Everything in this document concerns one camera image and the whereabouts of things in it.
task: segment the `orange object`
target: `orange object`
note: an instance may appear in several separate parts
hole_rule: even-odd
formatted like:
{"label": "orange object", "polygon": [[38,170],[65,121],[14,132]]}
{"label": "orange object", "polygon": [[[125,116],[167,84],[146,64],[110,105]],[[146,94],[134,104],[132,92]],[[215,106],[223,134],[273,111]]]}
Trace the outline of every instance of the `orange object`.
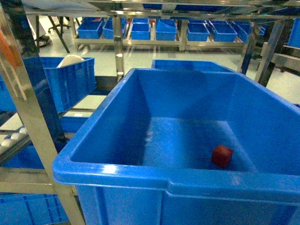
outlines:
{"label": "orange object", "polygon": [[232,156],[232,149],[223,145],[219,145],[212,153],[211,162],[220,166],[221,168],[226,168],[230,164]]}

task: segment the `metal frame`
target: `metal frame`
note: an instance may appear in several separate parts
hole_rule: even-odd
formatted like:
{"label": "metal frame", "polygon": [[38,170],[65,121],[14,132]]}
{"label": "metal frame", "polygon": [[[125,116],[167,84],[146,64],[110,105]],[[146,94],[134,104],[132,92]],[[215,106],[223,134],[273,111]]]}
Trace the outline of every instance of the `metal frame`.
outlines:
{"label": "metal frame", "polygon": [[[69,9],[49,9],[41,10],[33,8],[28,13],[48,16],[70,16],[70,25],[73,28],[73,36],[76,37],[76,30],[73,18],[79,16],[112,16],[114,27],[114,40],[94,40],[75,38],[75,44],[107,44],[115,46],[116,71],[115,77],[96,77],[97,88],[94,93],[108,93],[124,75],[123,46],[124,45],[164,45],[176,46],[181,51],[187,46],[198,47],[243,47],[244,44],[218,43],[218,42],[188,42],[186,38],[187,19],[208,19],[208,20],[247,20],[257,24],[263,22],[278,21],[274,27],[269,40],[266,54],[262,59],[261,66],[256,79],[266,85],[270,74],[276,63],[290,65],[291,69],[297,69],[295,63],[291,63],[293,57],[298,54],[293,51],[283,62],[280,51],[283,45],[285,25],[298,15],[272,15],[281,8],[300,7],[298,0],[178,0],[176,4],[181,5],[209,5],[226,6],[226,8],[215,13],[201,14],[199,12],[176,11],[176,4],[173,0],[40,0],[39,2],[81,2],[92,4],[98,7],[96,10],[69,10]],[[162,10],[143,9],[141,3],[162,4]],[[182,18],[180,22],[180,33],[178,41],[156,41],[154,37],[151,41],[130,39],[129,35],[123,39],[121,35],[121,17],[147,17],[155,18]],[[250,62],[251,52],[255,46],[255,31],[248,36],[249,44],[244,46],[242,61],[239,72],[246,74]],[[0,155],[0,163],[4,163],[15,155],[22,146],[32,141],[45,170],[36,169],[8,169],[0,167],[0,191],[13,193],[45,193],[57,194],[70,219],[72,225],[83,225],[84,219],[81,209],[78,206],[74,195],[76,189],[73,186],[57,184],[52,177],[52,161],[57,152],[66,144],[65,136],[61,128],[59,115],[56,112],[49,86],[45,78],[42,65],[38,58],[38,49],[34,45],[31,31],[26,19],[25,11],[21,0],[11,1],[0,0],[0,74],[14,100],[19,115],[28,130],[29,136],[25,136],[16,145]],[[35,70],[33,72],[28,60],[35,60]],[[5,120],[11,115],[4,115]],[[8,134],[10,130],[2,130],[0,133]]]}

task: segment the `blue crate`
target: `blue crate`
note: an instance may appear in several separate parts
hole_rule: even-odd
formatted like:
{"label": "blue crate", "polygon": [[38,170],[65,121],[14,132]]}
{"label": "blue crate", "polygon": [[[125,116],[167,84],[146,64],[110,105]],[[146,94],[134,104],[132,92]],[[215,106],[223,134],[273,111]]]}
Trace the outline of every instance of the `blue crate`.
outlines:
{"label": "blue crate", "polygon": [[221,66],[211,61],[191,61],[191,60],[153,60],[152,67],[155,69],[184,69],[201,72],[227,72],[234,73],[232,69]]}
{"label": "blue crate", "polygon": [[0,216],[0,225],[47,225],[68,221],[56,195],[0,194]]}
{"label": "blue crate", "polygon": [[103,30],[103,21],[84,21],[78,28],[79,38],[99,39]]}
{"label": "blue crate", "polygon": [[127,19],[126,18],[121,18],[121,23],[124,23],[124,24],[127,24]]}
{"label": "blue crate", "polygon": [[150,40],[150,24],[134,23],[131,30],[131,39]]}
{"label": "blue crate", "polygon": [[[84,58],[85,61],[57,68],[63,57],[40,57],[44,72],[49,83],[50,91],[59,113],[68,111],[89,93],[95,85],[93,58]],[[0,76],[0,110],[16,111],[15,104]]]}
{"label": "blue crate", "polygon": [[229,24],[214,24],[210,25],[210,33],[215,41],[234,42],[237,32]]}
{"label": "blue crate", "polygon": [[209,31],[203,23],[189,23],[187,25],[187,39],[189,41],[207,41],[209,35]]}
{"label": "blue crate", "polygon": [[259,31],[259,35],[263,36],[265,33],[266,29],[264,27],[261,27],[260,31]]}
{"label": "blue crate", "polygon": [[207,24],[206,20],[188,20],[189,23],[204,23]]}
{"label": "blue crate", "polygon": [[288,46],[300,48],[300,19],[295,19]]}
{"label": "blue crate", "polygon": [[[125,36],[126,25],[127,23],[121,24],[123,38]],[[103,37],[106,39],[113,39],[113,22],[110,20],[108,20],[103,27]]]}
{"label": "blue crate", "polygon": [[[299,130],[296,106],[242,74],[133,69],[53,175],[88,225],[298,224]],[[220,144],[225,169],[210,162]]]}
{"label": "blue crate", "polygon": [[248,34],[251,33],[251,27],[248,24],[240,24],[240,25],[233,25],[233,28],[238,33],[238,37],[243,41],[247,42]]}
{"label": "blue crate", "polygon": [[176,39],[176,24],[173,20],[157,20],[156,40],[174,41]]}
{"label": "blue crate", "polygon": [[[64,132],[77,132],[86,117],[62,117]],[[8,163],[8,168],[43,169],[38,154],[30,144]],[[0,225],[48,225],[68,221],[68,217],[56,195],[0,194]]]}
{"label": "blue crate", "polygon": [[149,23],[148,18],[133,18],[132,23]]}

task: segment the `person's leg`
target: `person's leg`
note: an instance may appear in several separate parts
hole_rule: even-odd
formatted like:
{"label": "person's leg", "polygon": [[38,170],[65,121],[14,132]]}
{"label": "person's leg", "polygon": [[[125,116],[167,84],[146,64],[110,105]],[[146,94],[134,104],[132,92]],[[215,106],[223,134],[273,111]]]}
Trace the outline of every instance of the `person's leg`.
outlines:
{"label": "person's leg", "polygon": [[[28,22],[31,26],[31,32],[32,32],[32,35],[34,37],[34,39],[36,40],[37,39],[37,24],[36,24],[36,16],[35,15],[28,15],[27,16],[28,18]],[[52,40],[49,38],[49,36],[46,36],[46,31],[45,29],[43,28],[42,24],[39,23],[39,36],[40,36],[40,47],[44,47],[48,44],[50,44],[52,42]]]}

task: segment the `shoe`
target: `shoe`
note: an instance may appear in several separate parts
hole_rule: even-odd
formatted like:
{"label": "shoe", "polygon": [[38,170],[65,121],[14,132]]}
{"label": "shoe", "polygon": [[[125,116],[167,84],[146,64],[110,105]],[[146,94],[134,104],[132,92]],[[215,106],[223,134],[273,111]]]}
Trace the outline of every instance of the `shoe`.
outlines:
{"label": "shoe", "polygon": [[39,38],[39,47],[40,48],[45,47],[45,46],[49,45],[51,42],[52,42],[52,40],[50,39],[49,36],[42,35]]}

